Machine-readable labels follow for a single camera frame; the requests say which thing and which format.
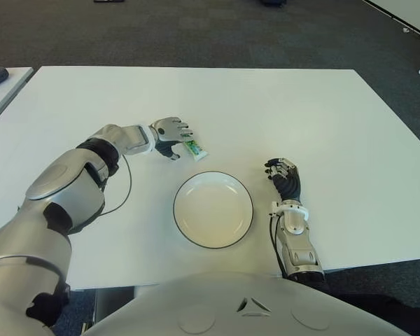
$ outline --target white desk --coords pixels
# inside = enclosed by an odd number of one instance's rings
[[[9,73],[8,79],[0,83],[0,113],[6,104],[14,98],[25,84],[26,79],[32,74],[32,68],[6,68]]]
[[[267,213],[279,196],[263,172],[275,157],[299,167],[324,268],[420,258],[420,142],[350,70],[43,67],[0,117],[0,226],[52,160],[103,125],[165,116],[186,120],[209,156],[195,163],[179,147],[177,162],[128,157],[126,205],[71,237],[73,288],[219,270],[277,274]],[[221,250],[190,243],[172,215],[182,182],[207,170],[236,176],[254,204],[248,234]],[[121,162],[107,209],[127,187]]]

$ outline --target silver robotic arm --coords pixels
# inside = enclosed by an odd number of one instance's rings
[[[282,246],[281,258],[277,255],[277,260],[283,268],[283,277],[326,291],[321,262],[309,240],[309,212],[300,203],[298,169],[284,158],[269,160],[265,166],[268,178],[281,196],[281,203],[272,203],[271,216],[277,218],[272,243],[276,252],[277,239]]]
[[[193,139],[187,124],[165,118],[151,126],[107,125],[56,159],[27,190],[11,221],[0,229],[0,336],[52,335],[68,302],[68,235],[104,208],[107,179],[121,155],[156,148],[176,160],[172,146]]]

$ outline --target gray carpet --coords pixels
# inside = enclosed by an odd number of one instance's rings
[[[0,65],[355,69],[420,139],[420,37],[361,0],[0,0]],[[420,260],[328,280],[420,307]],[[77,294],[60,323],[90,302]]]
[[[93,319],[95,290],[73,291],[70,303],[62,311],[52,331],[56,336],[78,336],[81,334],[83,323]]]

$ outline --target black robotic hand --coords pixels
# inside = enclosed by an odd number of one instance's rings
[[[268,179],[272,180],[281,196],[281,200],[296,200],[300,202],[300,179],[295,164],[291,161],[271,159],[265,163]]]
[[[172,146],[193,140],[193,131],[188,129],[188,124],[177,117],[157,120],[150,128],[155,137],[155,149],[171,160],[180,158],[173,152]]]

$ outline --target cable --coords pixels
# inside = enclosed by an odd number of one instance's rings
[[[274,252],[275,252],[275,256],[277,258],[277,262],[279,264],[280,267],[280,272],[281,272],[281,277],[284,279],[287,279],[288,277],[286,276],[286,270],[285,267],[280,259],[280,255],[279,252],[277,251],[277,227],[279,225],[279,221],[282,215],[280,215],[280,217],[277,218],[277,221],[275,222],[275,241],[274,241],[274,237],[272,236],[272,219],[273,216],[271,215],[271,219],[269,220],[269,236],[271,238],[271,242],[272,242],[272,247],[274,248]]]
[[[119,208],[121,208],[123,205],[125,205],[127,199],[131,195],[131,191],[132,191],[132,173],[131,173],[131,168],[129,167],[129,162],[127,161],[126,157],[124,155],[122,155],[122,157],[123,157],[123,159],[125,159],[127,171],[129,172],[129,190],[127,191],[127,195],[126,195],[125,199],[123,200],[123,202],[121,202],[121,204],[119,206],[117,206],[116,208],[113,208],[112,210],[109,210],[109,211],[106,211],[106,212],[102,213],[98,217],[101,217],[101,216],[104,216],[104,215],[108,215],[111,212],[114,212],[114,211],[119,210]]]

